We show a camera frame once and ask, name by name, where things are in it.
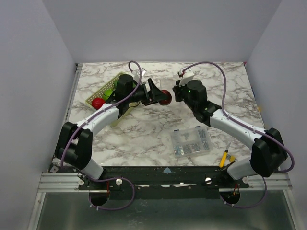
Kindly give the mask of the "dark red toy apple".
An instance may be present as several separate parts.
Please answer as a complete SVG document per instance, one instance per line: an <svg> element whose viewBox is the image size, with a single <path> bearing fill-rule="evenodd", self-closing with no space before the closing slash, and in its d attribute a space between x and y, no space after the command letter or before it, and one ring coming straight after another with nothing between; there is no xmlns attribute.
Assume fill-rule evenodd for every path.
<svg viewBox="0 0 307 230"><path fill-rule="evenodd" d="M169 105L172 102L172 95L168 90L162 90L162 92L166 95L166 98L159 101L159 104L162 106Z"/></svg>

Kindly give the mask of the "clear zip top bag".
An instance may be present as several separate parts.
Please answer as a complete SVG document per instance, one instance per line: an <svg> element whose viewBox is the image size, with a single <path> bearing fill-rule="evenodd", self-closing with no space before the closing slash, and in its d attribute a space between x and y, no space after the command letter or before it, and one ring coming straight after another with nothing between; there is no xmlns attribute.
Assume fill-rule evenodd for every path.
<svg viewBox="0 0 307 230"><path fill-rule="evenodd" d="M162 92L163 90L168 91L171 96L174 96L174 91L173 88L176 87L176 79L173 78L162 78L158 81L158 89L160 92Z"/></svg>

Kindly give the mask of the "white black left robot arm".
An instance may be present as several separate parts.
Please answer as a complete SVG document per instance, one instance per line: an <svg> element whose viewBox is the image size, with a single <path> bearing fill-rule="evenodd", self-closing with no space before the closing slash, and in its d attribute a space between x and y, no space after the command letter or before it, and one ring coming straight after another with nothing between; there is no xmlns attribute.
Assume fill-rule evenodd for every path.
<svg viewBox="0 0 307 230"><path fill-rule="evenodd" d="M141 102L151 105L168 100L168 95L148 79L146 85L137 82L131 75L122 74L106 102L91 116L78 122L66 122L61 129L54 156L62 164L67 163L90 177L95 189L106 185L103 167L92 159L93 138L103 128L120 119L128 110L129 104Z"/></svg>

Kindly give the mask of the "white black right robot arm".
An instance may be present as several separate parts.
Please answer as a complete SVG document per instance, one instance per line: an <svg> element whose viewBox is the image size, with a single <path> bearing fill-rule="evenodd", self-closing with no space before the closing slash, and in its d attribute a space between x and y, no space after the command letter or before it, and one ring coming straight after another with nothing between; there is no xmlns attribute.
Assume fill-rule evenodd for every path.
<svg viewBox="0 0 307 230"><path fill-rule="evenodd" d="M287 159L277 129L264 130L241 120L234 121L230 115L223 113L221 106L207 99L206 87L200 80L190 80L184 85L177 80L173 91L175 100L184 102L196 120L231 135L251 150L250 158L236 161L227 167L227 172L221 175L223 186L233 187L246 176L270 177Z"/></svg>

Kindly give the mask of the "green toy watermelon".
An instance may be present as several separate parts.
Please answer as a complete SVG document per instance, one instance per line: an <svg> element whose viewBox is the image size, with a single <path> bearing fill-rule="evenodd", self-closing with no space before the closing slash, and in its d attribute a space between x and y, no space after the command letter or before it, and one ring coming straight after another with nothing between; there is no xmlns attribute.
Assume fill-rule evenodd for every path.
<svg viewBox="0 0 307 230"><path fill-rule="evenodd" d="M109 89L103 92L102 98L106 101L113 95L113 90Z"/></svg>

